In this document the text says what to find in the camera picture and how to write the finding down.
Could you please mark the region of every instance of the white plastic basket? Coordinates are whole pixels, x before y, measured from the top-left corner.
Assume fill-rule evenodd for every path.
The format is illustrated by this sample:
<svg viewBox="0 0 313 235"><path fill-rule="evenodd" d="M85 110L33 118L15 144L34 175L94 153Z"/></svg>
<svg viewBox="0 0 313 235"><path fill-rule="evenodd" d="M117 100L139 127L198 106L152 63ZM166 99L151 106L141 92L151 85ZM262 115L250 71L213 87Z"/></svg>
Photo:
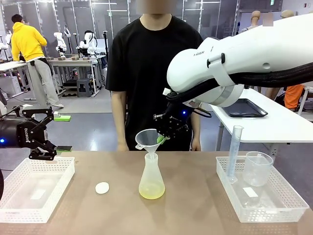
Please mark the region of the white plastic basket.
<svg viewBox="0 0 313 235"><path fill-rule="evenodd" d="M298 222L309 205L288 181L272 167L268 182L262 187L249 186L242 178L245 157L238 157L231 184L226 175L228 157L217 157L216 172L242 223Z"/></svg>
<svg viewBox="0 0 313 235"><path fill-rule="evenodd" d="M74 173L74 158L24 159L4 180L0 223L46 223Z"/></svg>

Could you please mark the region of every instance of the stool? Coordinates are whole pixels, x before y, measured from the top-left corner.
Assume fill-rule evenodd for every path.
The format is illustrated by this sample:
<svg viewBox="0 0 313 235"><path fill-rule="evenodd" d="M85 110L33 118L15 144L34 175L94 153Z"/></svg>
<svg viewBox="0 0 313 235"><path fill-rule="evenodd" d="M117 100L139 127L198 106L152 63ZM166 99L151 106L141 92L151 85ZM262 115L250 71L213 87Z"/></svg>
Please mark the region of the stool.
<svg viewBox="0 0 313 235"><path fill-rule="evenodd" d="M91 97L92 87L89 79L77 80L77 97Z"/></svg>

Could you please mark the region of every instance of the man in black t-shirt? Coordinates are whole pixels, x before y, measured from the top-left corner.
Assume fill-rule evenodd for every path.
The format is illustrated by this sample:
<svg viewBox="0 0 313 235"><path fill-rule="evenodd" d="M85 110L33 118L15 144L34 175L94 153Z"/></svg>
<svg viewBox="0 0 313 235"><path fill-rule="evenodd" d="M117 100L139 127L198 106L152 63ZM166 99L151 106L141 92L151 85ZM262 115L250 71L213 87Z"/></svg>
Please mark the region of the man in black t-shirt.
<svg viewBox="0 0 313 235"><path fill-rule="evenodd" d="M106 89L112 91L118 151L136 150L136 134L155 128L153 115L162 114L167 107L162 93L164 88L170 88L166 80L170 62L182 50L198 48L202 43L200 34L186 22L171 14L161 14L168 12L169 2L144 0L146 14L114 38ZM167 140L158 150L201 151L200 117L193 113L188 125L189 132Z"/></svg>

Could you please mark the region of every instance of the ceiling light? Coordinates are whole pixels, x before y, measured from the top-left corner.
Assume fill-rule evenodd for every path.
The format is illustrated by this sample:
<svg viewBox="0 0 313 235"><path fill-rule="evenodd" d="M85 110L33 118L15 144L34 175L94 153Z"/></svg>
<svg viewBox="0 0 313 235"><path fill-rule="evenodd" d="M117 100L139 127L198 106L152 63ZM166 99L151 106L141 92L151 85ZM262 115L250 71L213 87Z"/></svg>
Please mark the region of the ceiling light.
<svg viewBox="0 0 313 235"><path fill-rule="evenodd" d="M117 5L117 3L107 3L107 2L95 2L92 4L112 4L112 5Z"/></svg>
<svg viewBox="0 0 313 235"><path fill-rule="evenodd" d="M203 2L196 2L196 4L201 4L201 3L220 3L220 1L203 1Z"/></svg>
<svg viewBox="0 0 313 235"><path fill-rule="evenodd" d="M107 11L127 11L127 10L107 10Z"/></svg>

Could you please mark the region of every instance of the floor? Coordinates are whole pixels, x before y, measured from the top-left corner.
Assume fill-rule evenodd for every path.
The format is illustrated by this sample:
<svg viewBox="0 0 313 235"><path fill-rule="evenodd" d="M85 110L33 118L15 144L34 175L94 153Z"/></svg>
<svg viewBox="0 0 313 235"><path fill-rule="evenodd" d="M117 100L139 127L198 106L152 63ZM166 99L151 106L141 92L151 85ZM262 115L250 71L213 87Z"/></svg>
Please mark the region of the floor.
<svg viewBox="0 0 313 235"><path fill-rule="evenodd" d="M219 120L201 118L201 145L203 151L214 151ZM112 114L72 114L70 122L52 122L48 125L49 139L55 145L72 145L73 150L114 151L116 133ZM224 130L222 149L229 150L231 136ZM267 153L260 143L241 143L242 151ZM298 193L313 208L313 144L292 144L281 148L275 167L293 185ZM1 149L0 166L8 176L18 164L28 157L28 149Z"/></svg>
<svg viewBox="0 0 313 235"><path fill-rule="evenodd" d="M36 101L26 101L25 98L34 98L32 92L26 92L15 98L8 100L7 109L12 109L13 106L20 104L37 105ZM111 113L111 95L110 92L101 89L95 97L78 98L74 97L61 97L60 102L64 108L59 110L62 114L75 114L75 113Z"/></svg>

